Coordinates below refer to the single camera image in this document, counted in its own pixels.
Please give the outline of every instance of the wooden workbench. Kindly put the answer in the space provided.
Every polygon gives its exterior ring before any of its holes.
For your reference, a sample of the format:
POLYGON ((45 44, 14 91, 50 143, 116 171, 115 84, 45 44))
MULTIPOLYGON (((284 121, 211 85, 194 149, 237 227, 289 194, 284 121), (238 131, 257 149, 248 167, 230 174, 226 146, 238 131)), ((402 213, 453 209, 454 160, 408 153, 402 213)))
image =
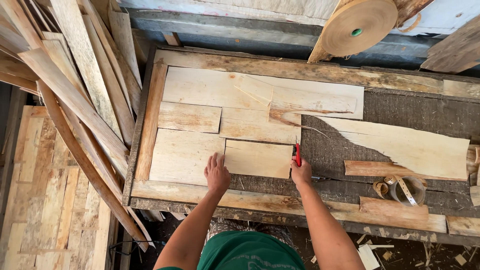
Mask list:
MULTIPOLYGON (((239 55, 229 52, 213 53, 247 58, 252 57, 250 55, 239 55)), ((150 68, 150 70, 146 72, 146 85, 144 85, 143 91, 149 87, 149 76, 153 65, 151 60, 152 55, 151 53, 150 66, 147 67, 150 68)), ((393 72, 383 69, 374 70, 393 72)), ((442 76, 398 70, 395 70, 395 72, 430 77, 436 80, 449 79, 478 83, 475 79, 465 79, 459 76, 442 76)), ((355 79, 345 78, 345 81, 352 80, 355 79)), ((382 83, 393 85, 395 82, 385 79, 382 83)), ((470 139, 471 135, 480 134, 480 99, 443 96, 436 93, 440 93, 440 91, 435 92, 427 89, 424 92, 413 92, 399 89, 366 87, 363 120, 466 139, 470 139)), ((143 105, 146 103, 145 94, 144 92, 143 105)), ((133 171, 135 168, 136 149, 138 148, 138 140, 140 140, 141 135, 141 124, 142 121, 137 121, 137 127, 135 128, 129 175, 124 191, 124 205, 129 204, 133 208, 139 209, 157 209, 189 213, 195 204, 130 196, 133 171)), ((374 181, 380 180, 381 177, 345 176, 344 160, 390 161, 388 157, 375 150, 349 142, 340 135, 336 129, 315 117, 303 115, 302 125, 313 127, 328 136, 326 137, 313 130, 304 129, 302 130, 301 138, 302 154, 312 165, 313 174, 331 179, 314 183, 316 190, 324 200, 359 204, 359 196, 378 198, 371 184, 374 181)), ((429 206, 430 213, 480 218, 480 211, 478 211, 478 208, 473 207, 470 202, 468 182, 427 180, 427 183, 428 189, 425 204, 429 206)), ((230 189, 299 197, 299 193, 291 179, 232 175, 230 189)), ((251 209, 218 207, 214 215, 240 220, 307 226, 304 216, 255 211, 251 209)), ((407 230, 349 221, 341 221, 341 223, 347 231, 356 233, 380 236, 379 229, 384 228, 385 232, 387 232, 387 237, 398 237, 409 233, 409 239, 413 240, 457 245, 480 244, 480 237, 474 236, 448 235, 446 233, 407 230)))

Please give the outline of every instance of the wooden frame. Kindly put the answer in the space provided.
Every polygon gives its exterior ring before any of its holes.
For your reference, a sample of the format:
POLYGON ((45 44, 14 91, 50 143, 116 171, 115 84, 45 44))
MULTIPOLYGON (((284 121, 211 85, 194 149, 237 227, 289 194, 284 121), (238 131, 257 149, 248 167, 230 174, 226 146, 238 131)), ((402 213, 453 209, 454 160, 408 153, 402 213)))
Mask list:
MULTIPOLYGON (((131 206, 137 209, 155 209, 161 211, 170 211, 178 213, 189 213, 196 204, 175 202, 168 200, 149 199, 142 197, 132 196, 132 184, 135 175, 135 169, 138 159, 138 149, 141 143, 142 127, 146 109, 146 101, 148 99, 148 91, 150 87, 150 80, 152 78, 152 69, 159 56, 156 56, 156 49, 151 48, 147 60, 147 66, 145 71, 145 79, 142 90, 141 105, 137 122, 135 126, 135 132, 133 137, 131 155, 129 160, 129 167, 127 171, 127 177, 123 190, 122 204, 125 206, 131 206)), ((319 63, 319 64, 307 64, 306 61, 299 60, 285 60, 277 59, 273 57, 254 56, 245 53, 234 53, 215 51, 209 49, 193 49, 193 48, 175 48, 175 47, 162 47, 161 49, 176 51, 177 55, 182 59, 169 59, 164 58, 164 64, 170 66, 190 67, 190 68, 204 68, 212 70, 220 70, 227 72, 240 72, 247 74, 257 75, 269 75, 275 76, 275 70, 272 67, 275 65, 276 70, 286 70, 286 73, 282 73, 282 77, 312 80, 321 82, 332 83, 347 83, 353 85, 365 86, 366 90, 372 88, 387 88, 394 93, 406 95, 413 95, 418 97, 434 97, 438 98, 439 95, 444 95, 444 99, 468 101, 473 103, 480 103, 480 99, 477 99, 474 93, 480 93, 480 80, 476 78, 467 78, 455 75, 439 75, 430 74, 424 72, 415 71, 401 71, 392 69, 380 69, 380 68, 344 68, 331 63, 319 63), (444 80, 452 81, 453 84, 458 82, 458 85, 468 84, 469 91, 461 91, 461 87, 445 88, 444 80)), ((282 224, 282 225, 295 225, 301 227, 307 227, 306 219, 304 216, 295 214, 283 214, 273 213, 265 211, 257 211, 251 209, 239 209, 230 207, 217 207, 214 216, 241 219, 248 221, 262 221, 266 223, 282 224)), ((358 227, 363 223, 355 223, 350 221, 341 221, 347 231, 358 231, 358 227)), ((394 237, 398 232, 403 235, 408 232, 416 232, 418 235, 429 235, 432 237, 432 232, 408 230, 396 227, 386 227, 379 225, 371 225, 372 228, 385 228, 395 231, 387 237, 394 237)), ((371 235, 376 235, 374 232, 363 232, 371 235)), ((463 236, 463 235, 448 235, 446 233, 435 233, 437 242, 446 244, 455 243, 478 243, 480 237, 463 236)), ((424 240, 425 238, 419 238, 412 236, 413 240, 424 240)))

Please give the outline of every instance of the wooden post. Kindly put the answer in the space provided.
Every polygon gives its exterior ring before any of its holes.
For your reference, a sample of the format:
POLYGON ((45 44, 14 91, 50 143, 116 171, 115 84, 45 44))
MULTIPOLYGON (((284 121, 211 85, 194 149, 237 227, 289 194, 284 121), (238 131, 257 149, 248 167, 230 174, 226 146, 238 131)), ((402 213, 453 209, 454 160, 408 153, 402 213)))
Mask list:
POLYGON ((82 150, 80 144, 77 142, 75 136, 70 130, 67 121, 63 117, 63 114, 60 110, 60 107, 56 101, 52 90, 42 80, 39 80, 37 82, 37 86, 38 90, 42 93, 50 118, 55 124, 55 127, 57 128, 60 136, 62 137, 63 141, 67 145, 75 160, 77 161, 78 165, 85 173, 94 189, 105 201, 110 210, 112 210, 113 214, 117 217, 117 219, 128 231, 128 233, 132 235, 132 237, 137 241, 145 241, 140 243, 139 245, 143 251, 146 251, 148 248, 146 238, 140 232, 137 226, 133 223, 128 213, 120 205, 120 202, 117 200, 115 195, 113 195, 112 191, 108 188, 107 184, 100 177, 100 174, 98 174, 97 170, 82 150))

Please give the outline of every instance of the green spool core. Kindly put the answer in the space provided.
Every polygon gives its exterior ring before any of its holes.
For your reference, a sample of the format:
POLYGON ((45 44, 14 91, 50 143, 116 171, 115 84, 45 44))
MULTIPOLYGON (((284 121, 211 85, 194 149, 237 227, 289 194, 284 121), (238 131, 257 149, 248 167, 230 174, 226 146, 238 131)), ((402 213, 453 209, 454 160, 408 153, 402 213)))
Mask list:
POLYGON ((356 36, 360 35, 360 33, 361 33, 361 29, 357 28, 357 29, 352 31, 352 36, 356 37, 356 36))

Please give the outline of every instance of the green shirt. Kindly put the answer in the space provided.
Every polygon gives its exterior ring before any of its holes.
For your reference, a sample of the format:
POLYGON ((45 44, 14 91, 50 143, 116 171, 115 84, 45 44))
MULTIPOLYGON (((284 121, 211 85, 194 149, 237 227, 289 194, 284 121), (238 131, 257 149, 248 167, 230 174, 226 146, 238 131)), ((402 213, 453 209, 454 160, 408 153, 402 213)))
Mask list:
MULTIPOLYGON (((208 240, 197 270, 305 270, 298 253, 259 232, 222 232, 208 240)), ((179 270, 164 267, 161 270, 179 270)))

